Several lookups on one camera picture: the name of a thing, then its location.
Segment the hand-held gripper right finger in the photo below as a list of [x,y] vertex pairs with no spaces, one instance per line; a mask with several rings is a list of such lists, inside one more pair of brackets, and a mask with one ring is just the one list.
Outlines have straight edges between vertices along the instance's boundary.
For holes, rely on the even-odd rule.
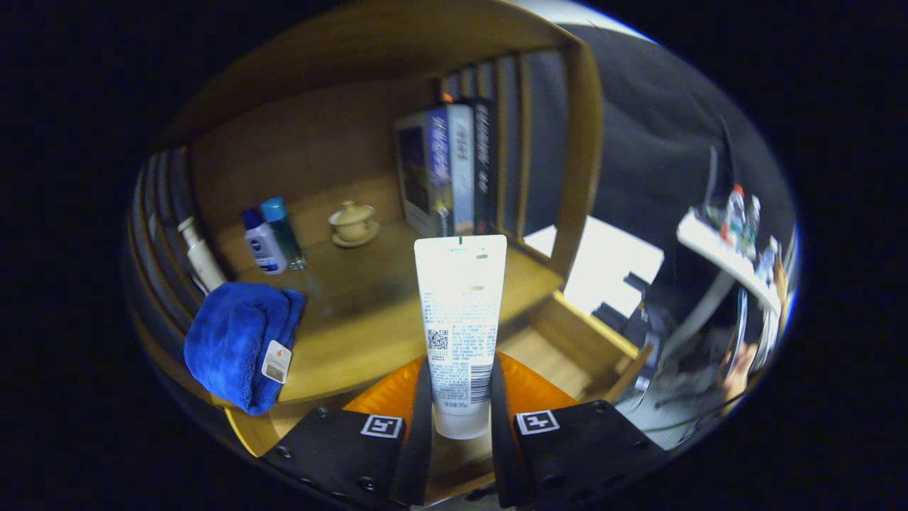
[[496,353],[489,395],[503,508],[594,509],[667,462],[667,451],[609,402],[580,403],[505,353]]

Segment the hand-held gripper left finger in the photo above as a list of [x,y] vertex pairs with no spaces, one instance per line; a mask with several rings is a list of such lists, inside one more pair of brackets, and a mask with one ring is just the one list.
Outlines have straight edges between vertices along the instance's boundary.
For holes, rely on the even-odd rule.
[[409,508],[427,492],[433,437],[425,356],[405,363],[342,408],[316,407],[263,460],[349,508]]

